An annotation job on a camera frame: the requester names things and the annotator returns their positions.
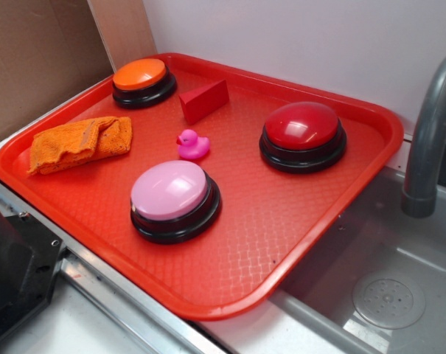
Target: faucet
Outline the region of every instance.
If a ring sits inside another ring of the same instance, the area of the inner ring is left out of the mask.
[[[414,129],[401,208],[426,218],[436,207],[437,184],[446,187],[446,58],[433,76]]]

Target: red button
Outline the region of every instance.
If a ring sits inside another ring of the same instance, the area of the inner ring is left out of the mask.
[[[265,130],[270,141],[280,148],[308,150],[326,144],[335,136],[338,116],[321,103],[290,103],[268,116]]]

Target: orange cloth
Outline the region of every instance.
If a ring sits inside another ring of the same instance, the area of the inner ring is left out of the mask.
[[[28,173],[65,170],[130,150],[129,117],[101,117],[59,125],[34,136]]]

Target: pink rubber duck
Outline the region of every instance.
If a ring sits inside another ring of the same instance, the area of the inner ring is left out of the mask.
[[[177,138],[178,154],[184,159],[199,159],[209,151],[209,139],[199,137],[196,131],[185,129]]]

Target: button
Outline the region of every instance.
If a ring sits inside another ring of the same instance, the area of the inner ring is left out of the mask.
[[[267,136],[288,150],[309,150],[330,141],[338,130],[337,114],[315,102],[290,103],[272,112],[265,122]]]
[[[165,63],[146,58],[124,65],[113,76],[114,85],[121,90],[139,90],[157,83],[165,76]]]
[[[131,202],[144,218],[169,221],[196,208],[203,200],[205,172],[188,161],[169,161],[151,167],[136,181]]]

